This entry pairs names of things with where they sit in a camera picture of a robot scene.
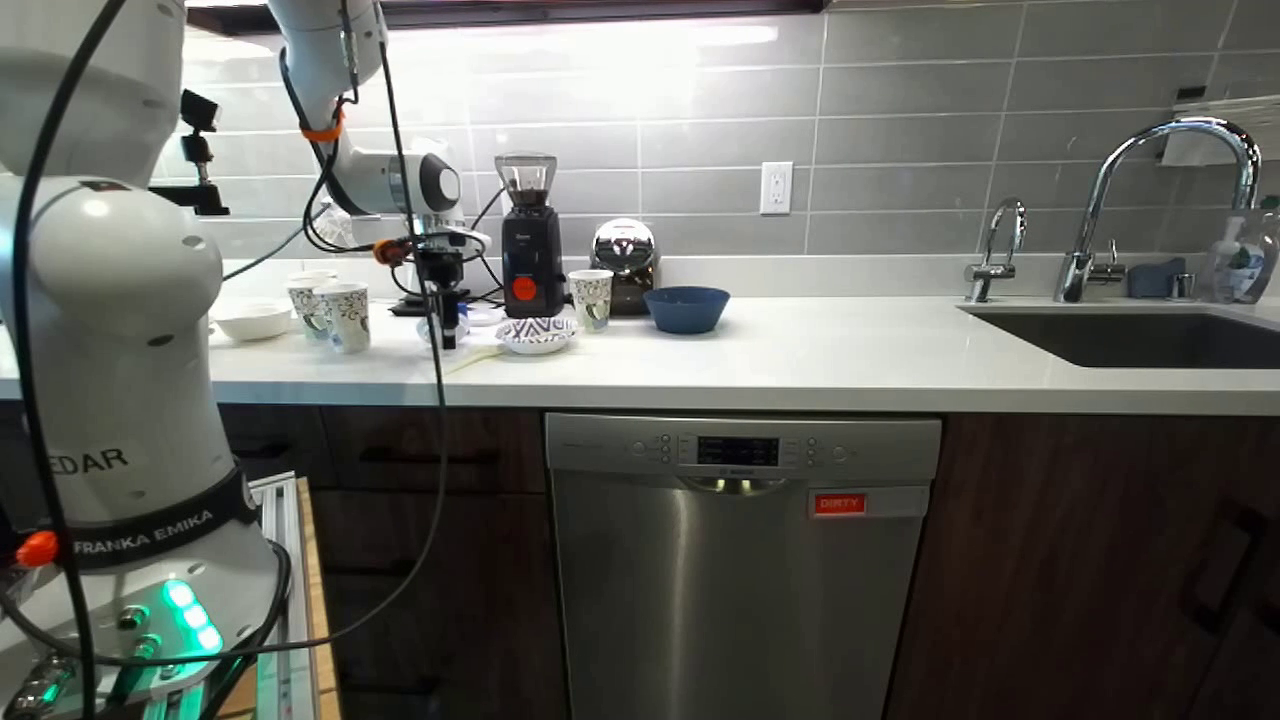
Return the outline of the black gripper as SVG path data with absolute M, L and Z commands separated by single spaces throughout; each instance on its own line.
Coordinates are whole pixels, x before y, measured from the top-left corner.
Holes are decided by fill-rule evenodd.
M 479 261 L 492 246 L 492 240 L 477 227 L 461 227 L 461 224 L 445 224 L 445 227 L 427 227 L 417 236 L 396 236 L 396 240 L 375 240 L 371 255 L 396 272 L 400 264 L 417 268 L 417 289 L 406 289 L 391 313 L 396 314 L 427 314 L 433 308 L 440 308 L 445 301 L 462 304 L 467 289 L 462 289 L 462 264 Z M 433 339 L 435 347 L 461 347 L 462 336 L 462 313 L 453 313 L 453 318 L 445 323 L 440 313 L 427 314 Z

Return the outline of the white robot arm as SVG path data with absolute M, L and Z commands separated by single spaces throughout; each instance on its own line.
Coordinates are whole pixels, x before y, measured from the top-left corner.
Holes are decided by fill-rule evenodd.
M 3 561 L 3 720 L 199 698 L 284 610 L 209 377 L 221 246 L 150 178 L 185 0 L 3 0 L 3 323 L 42 514 Z

